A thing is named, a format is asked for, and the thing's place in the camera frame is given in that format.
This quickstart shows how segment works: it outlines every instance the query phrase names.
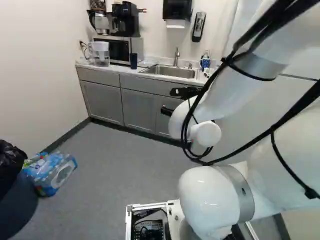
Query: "circuit board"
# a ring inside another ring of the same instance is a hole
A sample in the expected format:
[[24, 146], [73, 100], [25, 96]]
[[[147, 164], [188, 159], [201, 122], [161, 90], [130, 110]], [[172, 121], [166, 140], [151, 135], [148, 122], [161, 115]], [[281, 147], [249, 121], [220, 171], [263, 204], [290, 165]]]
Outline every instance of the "circuit board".
[[144, 220], [134, 225], [132, 240], [164, 240], [163, 220]]

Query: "coffee maker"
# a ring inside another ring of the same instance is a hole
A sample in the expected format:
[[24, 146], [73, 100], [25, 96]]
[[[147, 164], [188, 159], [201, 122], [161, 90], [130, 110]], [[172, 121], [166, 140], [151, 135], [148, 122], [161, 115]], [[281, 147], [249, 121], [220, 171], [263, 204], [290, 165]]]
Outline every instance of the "coffee maker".
[[109, 34], [118, 37], [139, 38], [139, 9], [137, 5], [123, 1], [112, 4], [112, 12], [106, 14], [109, 20]]

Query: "faucet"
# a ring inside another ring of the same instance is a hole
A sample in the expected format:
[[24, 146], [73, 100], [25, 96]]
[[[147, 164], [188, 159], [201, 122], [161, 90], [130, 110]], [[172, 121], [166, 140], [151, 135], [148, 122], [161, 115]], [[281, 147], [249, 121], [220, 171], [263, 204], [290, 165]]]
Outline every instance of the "faucet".
[[176, 47], [175, 50], [175, 58], [174, 58], [174, 62], [173, 62], [173, 66], [174, 67], [178, 67], [178, 58], [180, 57], [180, 52], [179, 52], [179, 48]]

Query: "blue tumbler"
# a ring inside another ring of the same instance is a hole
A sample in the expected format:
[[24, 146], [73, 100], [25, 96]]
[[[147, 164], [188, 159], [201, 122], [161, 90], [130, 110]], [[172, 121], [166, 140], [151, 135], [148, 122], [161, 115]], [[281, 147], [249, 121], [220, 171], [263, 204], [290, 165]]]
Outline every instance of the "blue tumbler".
[[138, 68], [138, 54], [137, 53], [130, 53], [130, 62], [131, 62], [131, 69]]

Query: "sink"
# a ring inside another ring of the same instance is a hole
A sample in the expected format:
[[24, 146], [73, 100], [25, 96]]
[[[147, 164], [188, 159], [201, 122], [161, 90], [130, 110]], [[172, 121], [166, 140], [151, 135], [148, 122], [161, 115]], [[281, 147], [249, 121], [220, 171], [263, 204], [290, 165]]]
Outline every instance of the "sink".
[[150, 68], [147, 68], [141, 73], [145, 74], [157, 74], [157, 75], [166, 75], [184, 79], [194, 79], [196, 76], [196, 72], [192, 69], [187, 68], [179, 68], [175, 66], [166, 66], [166, 65], [154, 65]]

